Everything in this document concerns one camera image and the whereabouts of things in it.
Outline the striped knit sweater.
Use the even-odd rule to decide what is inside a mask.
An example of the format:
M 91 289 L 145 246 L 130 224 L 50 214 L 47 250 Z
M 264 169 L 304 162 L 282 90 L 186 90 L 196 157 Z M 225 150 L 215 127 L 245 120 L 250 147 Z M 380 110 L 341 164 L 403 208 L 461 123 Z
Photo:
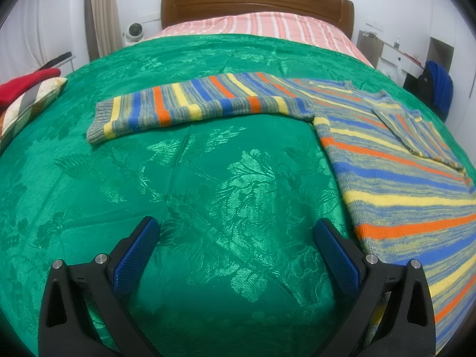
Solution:
M 351 306 L 313 226 L 421 262 L 436 351 L 475 302 L 475 169 L 429 110 L 349 82 L 225 73 L 100 101 L 110 202 L 161 238 L 131 298 L 165 356 L 309 356 Z

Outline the green floral bedspread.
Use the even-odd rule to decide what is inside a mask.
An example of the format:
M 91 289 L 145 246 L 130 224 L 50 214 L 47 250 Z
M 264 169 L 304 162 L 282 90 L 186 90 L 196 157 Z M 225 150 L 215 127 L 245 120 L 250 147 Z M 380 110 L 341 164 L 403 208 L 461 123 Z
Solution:
M 253 35 L 161 38 L 69 74 L 1 154 L 1 313 L 38 351 L 55 260 L 108 253 L 147 216 L 125 305 L 164 356 L 310 356 L 351 302 L 315 245 L 422 263 L 435 350 L 475 307 L 475 167 L 390 78 Z

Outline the striped cushion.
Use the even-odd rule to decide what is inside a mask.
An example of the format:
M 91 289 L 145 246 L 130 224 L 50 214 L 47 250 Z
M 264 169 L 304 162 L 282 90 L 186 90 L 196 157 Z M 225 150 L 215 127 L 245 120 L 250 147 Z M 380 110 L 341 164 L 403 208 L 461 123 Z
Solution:
M 56 101 L 67 81 L 63 76 L 49 78 L 13 101 L 1 115 L 1 153 L 27 124 Z

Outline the black jacket on chair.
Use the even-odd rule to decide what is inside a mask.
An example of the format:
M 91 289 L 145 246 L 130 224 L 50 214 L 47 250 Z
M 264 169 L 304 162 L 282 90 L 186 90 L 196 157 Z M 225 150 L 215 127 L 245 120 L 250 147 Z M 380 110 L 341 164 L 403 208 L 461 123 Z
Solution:
M 444 122 L 448 115 L 445 115 L 436 105 L 433 104 L 434 84 L 433 75 L 425 68 L 423 73 L 415 78 L 409 73 L 403 82 L 403 88 L 417 97 L 428 109 Z

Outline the blue garment on chair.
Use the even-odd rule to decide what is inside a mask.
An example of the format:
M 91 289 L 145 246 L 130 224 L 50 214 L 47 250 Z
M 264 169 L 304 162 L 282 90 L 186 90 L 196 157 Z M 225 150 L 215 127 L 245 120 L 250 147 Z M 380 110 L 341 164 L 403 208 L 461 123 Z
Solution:
M 452 78 L 442 65 L 432 60 L 426 62 L 425 73 L 428 73 L 432 82 L 430 105 L 433 111 L 444 122 L 449 116 L 452 104 Z

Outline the red knit hat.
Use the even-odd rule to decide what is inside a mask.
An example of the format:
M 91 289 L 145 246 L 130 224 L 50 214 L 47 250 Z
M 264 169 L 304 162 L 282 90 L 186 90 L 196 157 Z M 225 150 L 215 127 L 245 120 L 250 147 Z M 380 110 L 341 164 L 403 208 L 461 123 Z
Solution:
M 0 86 L 0 109 L 4 111 L 21 94 L 28 91 L 34 85 L 41 83 L 49 78 L 60 76 L 59 68 L 46 68 L 38 70 L 24 76 L 16 77 Z

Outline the white bedside desk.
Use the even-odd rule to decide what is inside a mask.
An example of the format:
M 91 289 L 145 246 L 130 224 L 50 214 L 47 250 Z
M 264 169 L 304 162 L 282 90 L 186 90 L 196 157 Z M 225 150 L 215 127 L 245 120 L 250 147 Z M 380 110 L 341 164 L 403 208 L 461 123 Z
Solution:
M 357 48 L 377 71 L 389 77 L 395 84 L 403 87 L 405 80 L 417 79 L 424 68 L 390 44 L 380 40 L 373 32 L 360 31 Z

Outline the black remote on cabinet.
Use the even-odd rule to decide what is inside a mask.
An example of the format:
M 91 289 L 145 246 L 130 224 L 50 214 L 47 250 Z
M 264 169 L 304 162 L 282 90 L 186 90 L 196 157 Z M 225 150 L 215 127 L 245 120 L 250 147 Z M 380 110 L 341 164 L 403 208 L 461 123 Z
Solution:
M 59 68 L 61 65 L 68 63 L 73 58 L 73 54 L 71 52 L 65 52 L 58 57 L 49 60 L 46 64 L 42 65 L 38 68 L 38 71 L 48 69 L 48 68 Z

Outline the beige curtain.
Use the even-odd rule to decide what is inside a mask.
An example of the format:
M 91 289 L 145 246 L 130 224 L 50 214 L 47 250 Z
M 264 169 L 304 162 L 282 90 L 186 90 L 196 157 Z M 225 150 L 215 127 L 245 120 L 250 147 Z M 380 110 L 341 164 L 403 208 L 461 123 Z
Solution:
M 116 0 L 85 0 L 85 36 L 91 61 L 123 46 Z

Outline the pink striped bed sheet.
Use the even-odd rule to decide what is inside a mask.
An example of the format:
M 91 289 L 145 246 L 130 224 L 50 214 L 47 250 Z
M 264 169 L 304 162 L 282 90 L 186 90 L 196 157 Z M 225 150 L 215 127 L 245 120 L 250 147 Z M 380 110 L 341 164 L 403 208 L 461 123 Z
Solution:
M 370 65 L 339 28 L 317 18 L 284 12 L 266 11 L 189 21 L 167 27 L 157 37 L 220 34 L 256 35 L 304 43 L 343 53 Z

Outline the brown wooden headboard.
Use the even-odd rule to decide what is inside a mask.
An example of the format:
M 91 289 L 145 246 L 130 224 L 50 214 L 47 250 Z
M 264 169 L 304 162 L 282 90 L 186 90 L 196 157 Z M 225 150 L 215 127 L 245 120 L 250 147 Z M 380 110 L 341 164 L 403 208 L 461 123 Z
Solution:
M 348 38 L 353 34 L 354 5 L 350 0 L 161 0 L 161 27 L 265 11 L 317 18 L 339 28 Z

